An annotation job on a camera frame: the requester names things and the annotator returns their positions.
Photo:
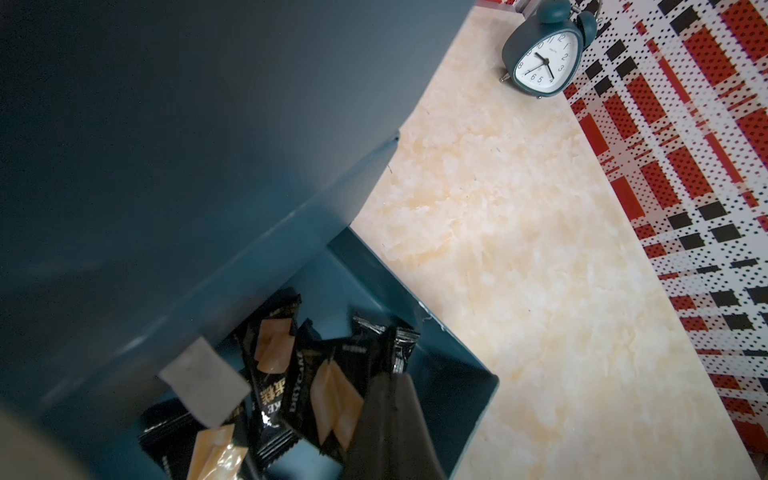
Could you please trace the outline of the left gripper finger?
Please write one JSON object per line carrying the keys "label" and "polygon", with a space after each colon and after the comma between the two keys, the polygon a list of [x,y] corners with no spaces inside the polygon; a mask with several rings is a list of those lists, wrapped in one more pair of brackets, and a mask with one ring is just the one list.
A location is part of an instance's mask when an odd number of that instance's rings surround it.
{"label": "left gripper finger", "polygon": [[373,379],[341,477],[446,477],[410,375],[384,373]]}

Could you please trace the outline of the black cookie packet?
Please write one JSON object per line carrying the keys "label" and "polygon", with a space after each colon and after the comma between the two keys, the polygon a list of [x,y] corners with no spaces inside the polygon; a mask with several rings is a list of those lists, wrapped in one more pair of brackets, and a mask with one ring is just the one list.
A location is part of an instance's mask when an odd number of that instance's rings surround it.
{"label": "black cookie packet", "polygon": [[281,422],[344,464],[383,351],[380,336],[324,340],[311,320],[304,321],[286,371]]}
{"label": "black cookie packet", "polygon": [[258,336],[267,321],[281,319],[288,321],[288,333],[294,335],[301,303],[301,295],[294,290],[281,290],[235,330],[244,371],[252,387],[247,402],[248,465],[258,479],[265,478],[266,470],[298,442],[298,436],[279,419],[285,375],[265,373],[257,368]]}

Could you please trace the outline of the teal bottom drawer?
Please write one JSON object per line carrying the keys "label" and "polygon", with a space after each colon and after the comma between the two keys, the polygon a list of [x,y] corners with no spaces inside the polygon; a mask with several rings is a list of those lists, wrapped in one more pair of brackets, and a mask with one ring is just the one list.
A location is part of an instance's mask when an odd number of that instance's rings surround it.
{"label": "teal bottom drawer", "polygon": [[[256,341],[270,318],[291,317],[298,350],[288,371],[257,370]],[[239,261],[172,311],[153,337],[169,359],[204,337],[246,378],[251,393],[236,408],[234,440],[248,453],[243,479],[337,479],[346,458],[335,436],[321,439],[310,384],[324,360],[336,362],[358,392],[384,371],[408,374],[423,419],[392,435],[395,453],[420,465],[427,431],[447,476],[455,473],[499,380],[351,230],[337,235],[293,275],[256,284]]]}

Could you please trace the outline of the teal drawer cabinet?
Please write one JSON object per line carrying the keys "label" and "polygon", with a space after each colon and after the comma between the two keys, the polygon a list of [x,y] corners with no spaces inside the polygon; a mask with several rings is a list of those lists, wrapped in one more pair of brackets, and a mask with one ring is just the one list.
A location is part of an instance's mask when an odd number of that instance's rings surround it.
{"label": "teal drawer cabinet", "polygon": [[360,211],[468,1],[5,1],[1,403],[83,463]]}

